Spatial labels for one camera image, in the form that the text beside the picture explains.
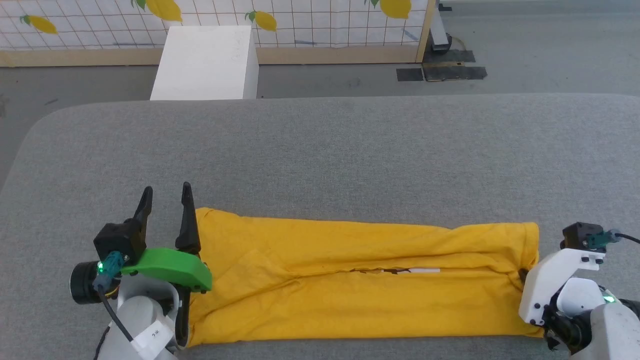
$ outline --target folded garment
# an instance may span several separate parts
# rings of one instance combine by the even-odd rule
[[[538,226],[240,217],[197,209],[213,290],[189,346],[241,340],[541,336],[518,316]]]

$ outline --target black tape strip on floor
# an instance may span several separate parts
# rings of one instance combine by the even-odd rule
[[[424,77],[422,77],[422,69],[414,68],[414,69],[396,69],[396,75],[398,76],[398,81],[422,81]]]
[[[424,77],[427,81],[447,81],[447,80],[482,80],[486,77],[484,67],[466,66],[437,66],[424,67]]]
[[[449,50],[444,54],[436,54],[433,51],[427,50],[422,59],[423,63],[448,63],[452,61],[475,63],[476,57],[471,50]]]

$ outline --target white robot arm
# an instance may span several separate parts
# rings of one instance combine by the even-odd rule
[[[545,329],[549,348],[563,342],[570,360],[640,360],[640,302],[618,300],[595,281],[572,277],[578,269],[599,270],[608,243],[638,239],[580,222],[563,234],[559,252],[522,274],[518,314]]]

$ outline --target gray fabric surface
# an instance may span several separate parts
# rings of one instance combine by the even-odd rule
[[[580,220],[640,235],[640,99],[461,95],[121,102],[57,111],[27,135],[0,193],[0,359],[89,359],[108,315],[68,278],[104,222],[154,187],[147,244],[172,246],[183,181],[242,215],[456,227],[534,221],[542,255]],[[640,247],[588,276],[640,299]],[[515,337],[265,341],[183,359],[566,359]]]

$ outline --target grid patterned fabric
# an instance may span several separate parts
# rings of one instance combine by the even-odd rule
[[[394,1],[411,2],[407,19],[381,11]],[[171,2],[181,21],[150,11]],[[162,47],[170,26],[224,25],[252,25],[257,47],[418,45],[426,6],[427,0],[376,6],[370,0],[0,0],[0,51]],[[253,21],[252,12],[258,12]],[[260,26],[269,17],[275,31]]]

